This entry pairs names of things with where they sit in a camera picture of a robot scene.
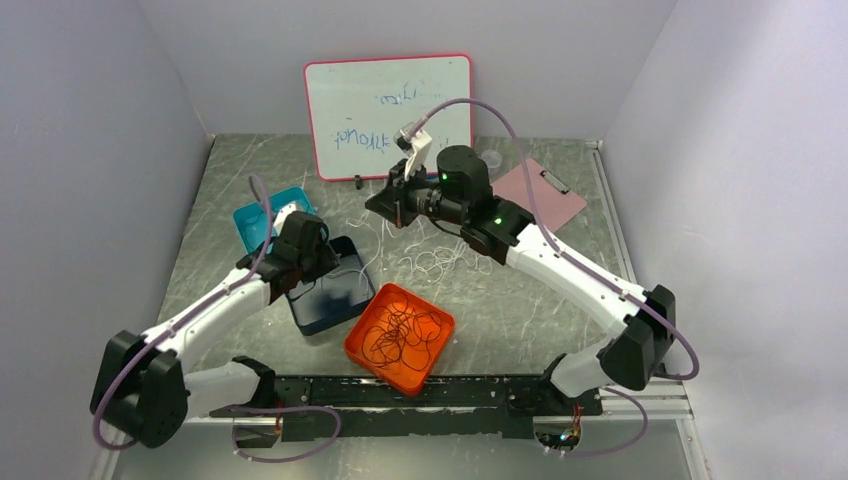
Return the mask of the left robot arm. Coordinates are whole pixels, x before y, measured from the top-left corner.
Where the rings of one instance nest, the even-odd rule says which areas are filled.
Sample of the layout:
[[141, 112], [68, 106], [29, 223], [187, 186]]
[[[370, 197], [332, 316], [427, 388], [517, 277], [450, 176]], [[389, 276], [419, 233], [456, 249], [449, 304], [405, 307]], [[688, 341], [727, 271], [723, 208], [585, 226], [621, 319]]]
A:
[[262, 245], [171, 319], [107, 342], [90, 401], [95, 442], [108, 450], [156, 448], [189, 418], [218, 410], [261, 416], [277, 406], [273, 369], [247, 356], [199, 372], [193, 366], [218, 337], [300, 283], [334, 270], [338, 256], [318, 216], [284, 215]]

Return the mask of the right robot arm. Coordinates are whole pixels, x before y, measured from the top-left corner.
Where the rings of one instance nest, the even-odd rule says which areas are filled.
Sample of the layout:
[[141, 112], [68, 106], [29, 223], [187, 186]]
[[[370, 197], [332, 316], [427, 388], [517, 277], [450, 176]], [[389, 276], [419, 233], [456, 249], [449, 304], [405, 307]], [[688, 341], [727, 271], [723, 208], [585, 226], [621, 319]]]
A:
[[434, 179], [424, 170], [407, 175], [406, 166], [401, 160], [390, 169], [367, 210], [398, 228], [418, 216], [457, 225], [472, 250], [543, 282], [605, 331], [603, 340], [548, 367], [539, 389], [548, 412], [565, 413], [579, 395], [608, 385], [641, 391], [659, 376], [675, 340], [675, 296], [668, 288], [621, 279], [555, 238], [528, 210], [494, 194], [486, 164], [468, 146], [442, 150]]

